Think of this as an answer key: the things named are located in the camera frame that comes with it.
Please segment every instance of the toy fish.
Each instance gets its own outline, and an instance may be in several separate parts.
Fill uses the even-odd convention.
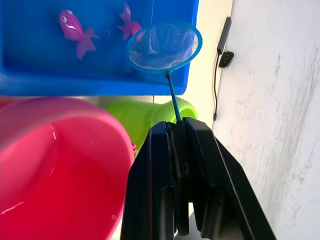
[[[124,11],[119,16],[124,25],[116,27],[123,32],[123,40],[125,41],[130,35],[133,36],[138,32],[141,29],[141,25],[137,21],[131,21],[131,10],[127,3],[124,3]]]
[[[94,29],[88,28],[85,32],[77,17],[70,10],[63,10],[59,15],[59,23],[64,32],[65,38],[70,41],[77,41],[76,56],[82,61],[87,51],[95,51],[96,47],[91,38],[99,39],[94,35]]]

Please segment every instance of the white wall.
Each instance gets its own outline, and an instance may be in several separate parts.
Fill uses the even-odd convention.
[[[320,239],[320,1],[234,0],[214,133],[280,240]]]

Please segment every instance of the black wire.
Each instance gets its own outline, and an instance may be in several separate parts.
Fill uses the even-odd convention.
[[[213,94],[214,94],[214,100],[215,100],[215,107],[214,107],[214,113],[213,113],[213,121],[217,119],[217,108],[218,108],[218,97],[217,97],[217,91],[216,91],[216,82],[217,82],[217,68],[218,68],[218,62],[219,62],[219,53],[216,52],[216,61],[214,66],[214,73],[213,73]]]

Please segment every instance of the fish eye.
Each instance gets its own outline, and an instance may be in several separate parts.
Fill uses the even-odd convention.
[[[66,23],[67,22],[67,18],[65,16],[61,16],[61,21]]]

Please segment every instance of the pink plastic bucket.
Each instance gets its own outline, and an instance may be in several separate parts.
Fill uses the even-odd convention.
[[[88,102],[0,103],[0,239],[109,239],[133,161],[123,126]]]

